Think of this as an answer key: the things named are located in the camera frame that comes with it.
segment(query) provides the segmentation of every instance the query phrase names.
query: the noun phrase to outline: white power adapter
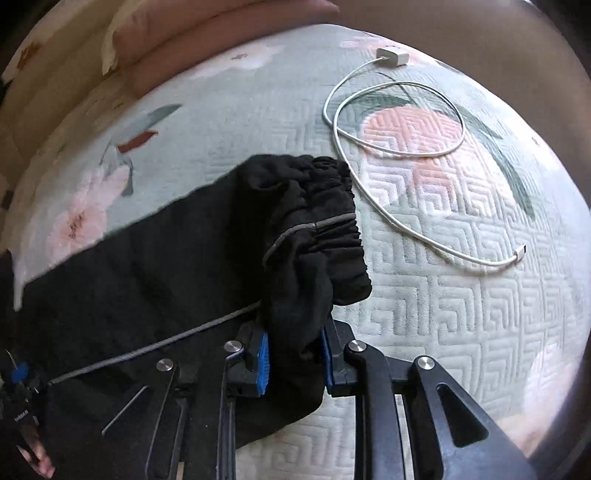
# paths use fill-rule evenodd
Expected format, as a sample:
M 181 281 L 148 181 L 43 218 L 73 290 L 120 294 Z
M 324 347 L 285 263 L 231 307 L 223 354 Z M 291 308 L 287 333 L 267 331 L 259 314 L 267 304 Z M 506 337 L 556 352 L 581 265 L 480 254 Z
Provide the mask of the white power adapter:
M 382 47 L 378 48 L 375 54 L 378 59 L 380 57 L 385 58 L 382 60 L 389 67 L 400 67 L 406 65 L 410 59 L 409 53 L 403 48 L 399 47 Z

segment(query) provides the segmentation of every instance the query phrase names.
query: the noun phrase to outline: pink peach pattern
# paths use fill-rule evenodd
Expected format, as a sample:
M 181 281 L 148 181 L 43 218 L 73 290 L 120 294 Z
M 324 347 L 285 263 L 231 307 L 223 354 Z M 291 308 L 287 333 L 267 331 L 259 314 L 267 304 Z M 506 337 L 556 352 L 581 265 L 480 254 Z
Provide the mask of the pink peach pattern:
M 85 174 L 70 207 L 56 217 L 47 238 L 47 256 L 52 266 L 103 238 L 106 210 L 124 190 L 128 179 L 128 166 L 117 168 L 106 178 L 103 168 Z
M 341 48 L 355 48 L 358 50 L 366 50 L 370 55 L 375 55 L 378 48 L 381 47 L 399 47 L 404 48 L 409 54 L 409 65 L 437 65 L 434 58 L 426 55 L 416 48 L 409 47 L 394 40 L 389 40 L 383 37 L 354 37 L 353 40 L 345 40 L 340 43 Z
M 396 150 L 429 152 L 454 144 L 458 122 L 441 113 L 407 105 L 383 109 L 362 125 L 363 139 Z M 492 191 L 514 207 L 511 189 L 487 150 L 468 134 L 455 152 L 438 158 L 404 159 L 377 150 L 363 151 L 361 179 L 383 205 L 396 204 L 408 193 L 411 205 L 430 213 L 496 215 Z

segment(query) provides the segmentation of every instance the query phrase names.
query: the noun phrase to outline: white charging cable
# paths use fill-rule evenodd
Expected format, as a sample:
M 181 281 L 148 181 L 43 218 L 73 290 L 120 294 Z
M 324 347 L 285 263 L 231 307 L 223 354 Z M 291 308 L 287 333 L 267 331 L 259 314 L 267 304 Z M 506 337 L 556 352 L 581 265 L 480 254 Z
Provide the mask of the white charging cable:
M 380 50 L 378 50 L 378 55 L 380 55 L 381 53 L 384 53 L 384 51 L 386 54 L 388 54 L 389 53 L 388 50 L 389 50 L 389 47 L 387 47 L 385 49 L 380 49 Z M 355 173 L 355 171 L 354 171 L 351 163 L 349 162 L 349 159 L 347 158 L 347 155 L 345 154 L 345 151 L 340 143 L 339 135 L 343 135 L 344 137 L 348 138 L 349 140 L 351 140 L 355 144 L 363 145 L 364 147 L 372 148 L 374 150 L 380 150 L 382 152 L 385 152 L 385 153 L 388 153 L 391 155 L 396 155 L 396 156 L 405 157 L 405 158 L 433 158 L 433 157 L 441 157 L 443 155 L 448 155 L 448 154 L 456 151 L 458 148 L 460 148 L 460 146 L 462 146 L 462 144 L 466 138 L 465 120 L 463 119 L 462 114 L 459 112 L 458 108 L 453 104 L 453 102 L 450 99 L 448 99 L 444 94 L 442 94 L 441 92 L 436 90 L 435 88 L 430 87 L 428 85 L 424 85 L 422 83 L 417 83 L 417 82 L 406 82 L 406 81 L 393 80 L 391 82 L 379 83 L 377 85 L 373 85 L 373 86 L 364 88 L 362 90 L 359 90 L 358 92 L 355 92 L 354 94 L 348 96 L 345 100 L 343 100 L 340 103 L 340 105 L 337 107 L 335 114 L 333 116 L 333 119 L 332 120 L 330 119 L 328 112 L 327 112 L 328 105 L 329 105 L 330 101 L 332 100 L 332 97 L 334 97 L 336 91 L 339 88 L 341 88 L 345 82 L 350 80 L 360 70 L 362 70 L 364 67 L 366 67 L 368 65 L 372 65 L 372 64 L 380 62 L 380 61 L 391 61 L 391 60 L 392 60 L 391 56 L 388 56 L 388 57 L 379 56 L 378 58 L 367 61 L 363 65 L 360 65 L 359 67 L 357 67 L 355 70 L 350 72 L 345 78 L 343 78 L 339 83 L 337 83 L 335 85 L 335 87 L 331 90 L 328 97 L 326 98 L 326 101 L 324 102 L 324 107 L 322 108 L 322 117 L 323 117 L 324 121 L 332 127 L 333 142 L 335 144 L 337 152 L 339 153 L 340 159 L 343 160 L 349 166 L 351 176 L 353 177 L 353 182 L 355 183 L 357 188 L 361 191 L 361 193 L 363 193 L 363 196 L 365 196 L 365 198 L 368 200 L 368 202 L 374 207 L 374 209 L 376 209 L 386 219 L 386 221 L 388 221 L 390 224 L 397 227 L 399 230 L 402 230 L 403 232 L 407 233 L 408 235 L 413 236 L 417 240 L 420 240 L 421 242 L 426 243 L 427 245 L 431 245 L 435 248 L 438 248 L 439 250 L 442 250 L 450 255 L 453 255 L 454 257 L 458 257 L 463 260 L 467 260 L 467 261 L 470 261 L 470 262 L 473 262 L 473 263 L 476 263 L 479 265 L 485 265 L 487 267 L 504 267 L 506 265 L 512 264 L 513 262 L 520 261 L 525 255 L 525 250 L 526 250 L 525 244 L 516 248 L 513 251 L 513 255 L 511 255 L 509 258 L 506 258 L 504 260 L 499 260 L 499 261 L 490 261 L 490 260 L 482 260 L 480 258 L 476 258 L 471 255 L 467 255 L 465 253 L 459 252 L 457 250 L 454 250 L 451 247 L 447 247 L 446 245 L 443 245 L 443 244 L 441 244 L 429 237 L 426 237 L 426 236 L 416 232 L 415 230 L 404 225 L 402 222 L 400 222 L 398 219 L 396 219 L 396 217 L 394 217 L 394 215 L 392 215 L 382 205 L 380 205 L 378 199 L 375 198 L 371 194 L 371 192 L 369 191 L 369 189 L 365 185 L 363 185 L 360 178 Z M 427 91 L 435 94 L 437 97 L 439 97 L 441 100 L 443 100 L 447 105 L 449 105 L 453 109 L 453 111 L 457 115 L 457 117 L 459 118 L 460 125 L 462 126 L 462 133 L 460 135 L 460 138 L 457 140 L 457 142 L 449 148 L 445 148 L 443 150 L 436 151 L 436 152 L 423 152 L 423 153 L 421 153 L 421 152 L 404 152 L 404 151 L 392 150 L 390 148 L 381 147 L 379 145 L 371 144 L 371 143 L 366 142 L 366 141 L 346 132 L 345 130 L 339 128 L 339 126 L 338 126 L 339 115 L 340 115 L 341 111 L 343 110 L 343 108 L 345 108 L 353 100 L 360 98 L 364 95 L 367 95 L 369 93 L 376 92 L 378 90 L 382 90 L 382 89 L 385 89 L 385 88 L 388 88 L 391 86 L 395 86 L 395 85 L 401 85 L 401 86 L 402 85 L 410 85 L 410 86 L 414 86 L 417 88 L 422 88 L 424 90 L 427 90 Z

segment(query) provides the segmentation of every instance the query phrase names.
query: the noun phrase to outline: geometric quilted pattern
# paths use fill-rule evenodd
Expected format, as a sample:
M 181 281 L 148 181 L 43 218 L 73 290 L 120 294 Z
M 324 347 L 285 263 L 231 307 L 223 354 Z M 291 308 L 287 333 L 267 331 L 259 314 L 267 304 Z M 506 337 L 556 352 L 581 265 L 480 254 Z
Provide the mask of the geometric quilted pattern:
M 163 105 L 180 104 L 158 135 L 129 152 L 134 193 L 107 211 L 110 231 L 210 183 L 251 154 L 335 155 L 322 104 L 342 77 L 396 42 L 335 25 L 264 38 L 221 54 L 131 105 L 122 80 L 103 82 L 37 153 L 15 192 L 2 246 L 17 252 L 17 282 L 49 268 L 53 220 L 109 139 Z M 253 52 L 287 52 L 233 68 Z M 439 158 L 390 157 L 343 140 L 353 168 L 402 223 L 464 253 L 501 260 L 480 267 L 435 251 L 387 225 L 356 195 L 371 297 L 336 307 L 359 339 L 387 355 L 438 359 L 526 453 L 547 431 L 580 362 L 591 321 L 591 218 L 553 152 L 509 106 L 472 79 L 410 49 L 409 65 L 368 68 L 352 92 L 396 80 L 444 92 L 467 136 Z M 433 151 L 460 134 L 435 96 L 393 87 L 354 101 L 339 125 L 389 148 Z M 240 479 L 350 479 L 355 413 L 351 399 L 327 397 L 306 419 L 238 452 Z

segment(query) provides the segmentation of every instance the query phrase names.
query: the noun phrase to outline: black fabric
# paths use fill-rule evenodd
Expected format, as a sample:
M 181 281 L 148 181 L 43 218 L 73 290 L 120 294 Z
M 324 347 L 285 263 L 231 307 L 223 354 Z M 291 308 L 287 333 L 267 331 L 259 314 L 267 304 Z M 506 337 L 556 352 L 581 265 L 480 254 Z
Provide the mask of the black fabric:
M 334 304 L 357 302 L 371 291 L 354 212 L 343 162 L 252 157 L 27 285 L 22 309 L 14 319 L 7 316 L 4 331 L 20 358 L 54 378 L 262 300 L 258 315 L 269 333 L 271 380 L 264 398 L 238 404 L 237 444 L 243 445 L 320 405 L 320 330 Z M 344 214 L 350 215 L 299 229 L 277 245 L 296 225 Z M 57 455 L 146 362 L 174 351 L 206 364 L 208 351 L 251 318 L 51 387 L 46 435 Z

